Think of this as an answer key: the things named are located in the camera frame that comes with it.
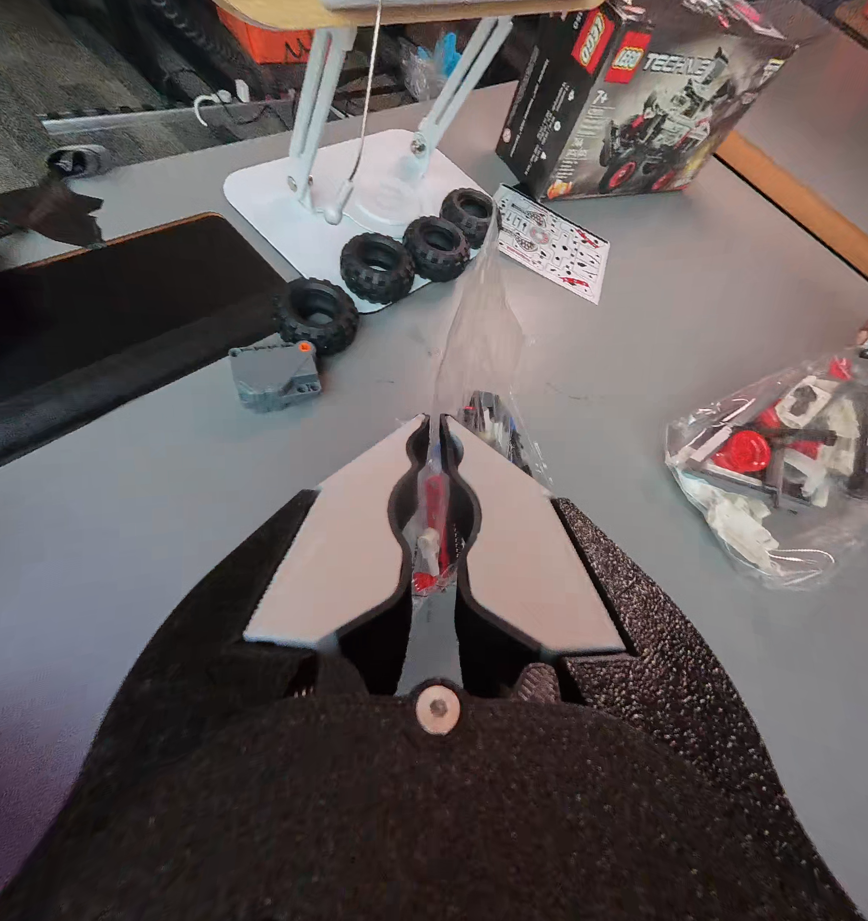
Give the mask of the black toy tyre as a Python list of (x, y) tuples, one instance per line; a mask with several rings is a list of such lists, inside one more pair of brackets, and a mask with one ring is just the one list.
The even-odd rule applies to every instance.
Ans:
[(446, 283), (459, 277), (471, 258), (463, 231), (450, 221), (432, 215), (417, 217), (405, 228), (403, 244), (416, 275)]
[(405, 245), (391, 236), (363, 233), (342, 248), (339, 271), (346, 288), (383, 306), (404, 298), (415, 280), (415, 263)]
[(359, 312), (341, 286), (299, 278), (272, 297), (272, 318), (284, 342), (308, 342), (318, 355), (346, 351), (355, 341)]
[(440, 217), (460, 229), (471, 250), (479, 250), (486, 239), (494, 208), (494, 201), (486, 193), (458, 188), (442, 200)]

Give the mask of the clear bag of red white parts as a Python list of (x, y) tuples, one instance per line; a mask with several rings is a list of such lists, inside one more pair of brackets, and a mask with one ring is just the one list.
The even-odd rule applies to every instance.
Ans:
[(827, 582), (868, 542), (868, 357), (824, 354), (697, 408), (663, 454), (736, 568), (771, 589)]

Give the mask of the clear bag of mixed parts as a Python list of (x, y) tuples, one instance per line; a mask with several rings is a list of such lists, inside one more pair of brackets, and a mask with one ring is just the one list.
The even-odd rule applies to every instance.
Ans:
[(433, 387), (427, 458), (417, 476), (417, 511), (404, 534), (412, 551), (412, 596), (422, 600), (455, 582), (457, 560), (471, 539), (450, 511), (440, 417), (447, 414), (545, 490), (554, 485), (538, 444), (523, 421), (513, 386), (531, 340), (512, 311), (499, 268), (500, 215), (458, 283), (456, 310)]

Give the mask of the white sticker sheet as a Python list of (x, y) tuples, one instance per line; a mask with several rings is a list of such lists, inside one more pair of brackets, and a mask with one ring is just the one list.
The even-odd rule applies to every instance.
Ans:
[(610, 243), (506, 184), (497, 187), (497, 247), (510, 259), (599, 305)]

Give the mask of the orange storage box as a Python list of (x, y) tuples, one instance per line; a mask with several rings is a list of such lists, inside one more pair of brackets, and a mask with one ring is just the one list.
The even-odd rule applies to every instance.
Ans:
[(273, 30), (244, 21), (217, 6), (221, 23), (258, 64), (306, 63), (313, 44), (313, 30)]

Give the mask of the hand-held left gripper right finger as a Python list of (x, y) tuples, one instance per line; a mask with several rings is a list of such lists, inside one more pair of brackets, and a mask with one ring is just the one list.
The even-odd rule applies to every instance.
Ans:
[(440, 437), (464, 539), (454, 610), (462, 665), (626, 652), (551, 491), (446, 413)]

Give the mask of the grey toy motor block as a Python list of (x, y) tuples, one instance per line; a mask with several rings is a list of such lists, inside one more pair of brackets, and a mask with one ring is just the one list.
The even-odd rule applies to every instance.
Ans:
[(229, 351), (242, 406), (255, 413), (282, 411), (323, 392), (315, 345), (277, 336)]

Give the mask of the white book stand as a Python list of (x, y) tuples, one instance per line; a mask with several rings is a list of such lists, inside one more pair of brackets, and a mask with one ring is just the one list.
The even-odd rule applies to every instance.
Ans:
[[(509, 37), (514, 15), (591, 9), (598, 2), (220, 2), (265, 29), (309, 29), (313, 44), (290, 133), (288, 154), (225, 179), (224, 195), (238, 214), (295, 270), (340, 286), (341, 253), (361, 236), (394, 247), (410, 224), (432, 229), (451, 198), (456, 220), (488, 233), (496, 218), (485, 191), (440, 152), (465, 100)], [(412, 131), (368, 131), (366, 87), (359, 135), (325, 144), (328, 115), (359, 28), (372, 26), (374, 74), (382, 25), (478, 18), (460, 62)]]

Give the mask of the grey table with wooden edge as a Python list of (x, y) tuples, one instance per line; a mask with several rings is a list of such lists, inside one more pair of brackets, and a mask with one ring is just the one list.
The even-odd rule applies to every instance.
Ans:
[(830, 28), (796, 52), (716, 151), (868, 282), (868, 51)]

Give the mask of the black toy truck box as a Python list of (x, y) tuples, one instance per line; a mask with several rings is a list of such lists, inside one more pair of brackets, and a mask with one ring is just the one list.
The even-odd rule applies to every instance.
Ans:
[(536, 201), (681, 190), (801, 42), (778, 2), (544, 15), (496, 154)]

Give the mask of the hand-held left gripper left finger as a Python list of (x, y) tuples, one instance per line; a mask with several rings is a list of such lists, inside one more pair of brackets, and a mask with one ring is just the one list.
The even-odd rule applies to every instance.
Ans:
[(410, 572), (404, 531), (428, 433), (428, 416), (415, 415), (319, 483), (245, 627), (246, 641), (329, 644), (399, 594)]

